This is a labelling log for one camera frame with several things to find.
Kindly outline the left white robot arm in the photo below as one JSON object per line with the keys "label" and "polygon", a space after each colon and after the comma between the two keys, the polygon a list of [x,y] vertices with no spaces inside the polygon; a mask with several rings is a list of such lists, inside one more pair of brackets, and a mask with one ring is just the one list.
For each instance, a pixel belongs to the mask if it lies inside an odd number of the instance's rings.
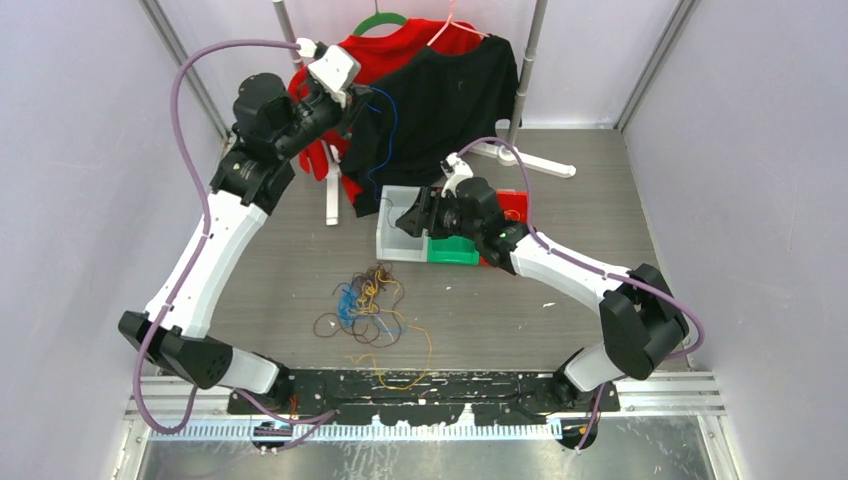
{"label": "left white robot arm", "polygon": [[241,83],[233,103],[237,141],[210,182],[207,212],[144,311],[127,311],[118,324],[146,361],[201,389],[250,391],[269,413],[290,403],[287,368],[216,340],[209,329],[234,267],[295,176],[292,160],[324,133],[349,127],[373,95],[359,84],[338,95],[314,79],[305,86],[297,100],[274,74]]}

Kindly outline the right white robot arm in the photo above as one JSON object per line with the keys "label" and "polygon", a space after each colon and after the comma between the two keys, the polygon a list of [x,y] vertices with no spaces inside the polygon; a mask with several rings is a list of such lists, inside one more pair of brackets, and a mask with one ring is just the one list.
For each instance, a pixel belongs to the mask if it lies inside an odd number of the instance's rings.
{"label": "right white robot arm", "polygon": [[395,225],[411,237],[465,238],[488,265],[548,285],[598,316],[601,342],[573,354],[557,371],[556,400],[567,410],[582,409],[594,389],[610,381],[647,379],[690,332],[657,268],[616,267],[556,244],[528,222],[508,217],[483,178],[421,188]]}

